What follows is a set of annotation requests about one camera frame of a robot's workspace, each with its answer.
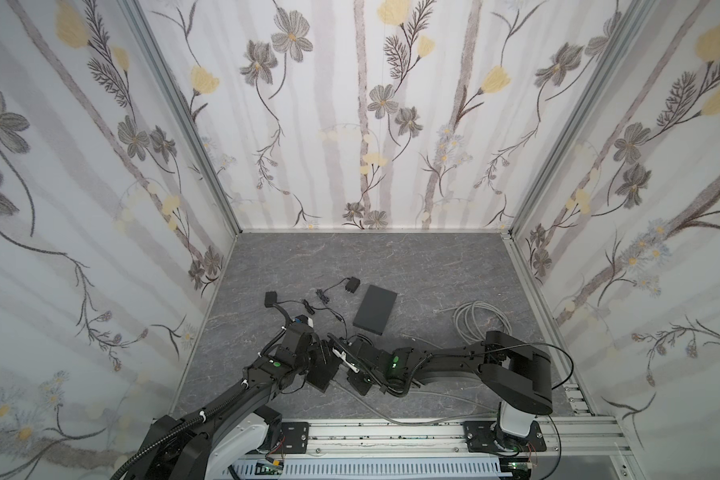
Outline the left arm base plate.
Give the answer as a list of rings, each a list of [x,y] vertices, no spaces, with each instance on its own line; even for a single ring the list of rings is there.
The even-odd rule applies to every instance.
[[[305,454],[309,433],[309,422],[277,423],[269,427],[263,449],[268,454]]]

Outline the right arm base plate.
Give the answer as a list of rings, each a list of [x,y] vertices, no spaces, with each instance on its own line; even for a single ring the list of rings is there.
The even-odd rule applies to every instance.
[[[499,434],[496,421],[466,421],[462,426],[470,453],[514,457],[547,451],[545,438],[537,421],[531,422],[530,433],[524,438]]]

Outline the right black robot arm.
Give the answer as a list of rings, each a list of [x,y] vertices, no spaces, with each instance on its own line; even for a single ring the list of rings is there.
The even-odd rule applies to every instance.
[[[539,416],[553,413],[552,359],[543,342],[527,343],[493,330],[467,346],[387,352],[358,340],[334,339],[333,355],[348,368],[348,382],[365,395],[372,386],[402,398],[433,382],[467,378],[479,381],[500,399],[493,443],[500,449],[529,446],[538,438]]]

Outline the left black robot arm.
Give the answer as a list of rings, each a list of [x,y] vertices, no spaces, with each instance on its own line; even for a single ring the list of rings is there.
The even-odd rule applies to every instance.
[[[165,415],[150,426],[137,452],[114,479],[204,479],[222,440],[325,359],[321,339],[306,315],[284,317],[279,333],[243,369],[242,378],[206,405],[179,419]]]

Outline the black power adapter with plug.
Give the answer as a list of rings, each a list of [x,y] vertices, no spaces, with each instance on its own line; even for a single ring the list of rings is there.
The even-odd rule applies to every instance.
[[[316,308],[306,299],[301,300],[280,300],[276,291],[267,291],[264,296],[264,306],[274,308],[280,312],[288,321],[292,319],[291,314],[285,309],[286,304],[300,305],[309,315],[316,314]]]

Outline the black ribbed network switch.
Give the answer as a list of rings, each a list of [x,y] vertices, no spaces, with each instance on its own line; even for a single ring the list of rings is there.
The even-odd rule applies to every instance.
[[[306,375],[306,383],[325,393],[339,370],[341,360],[333,352],[316,353]]]

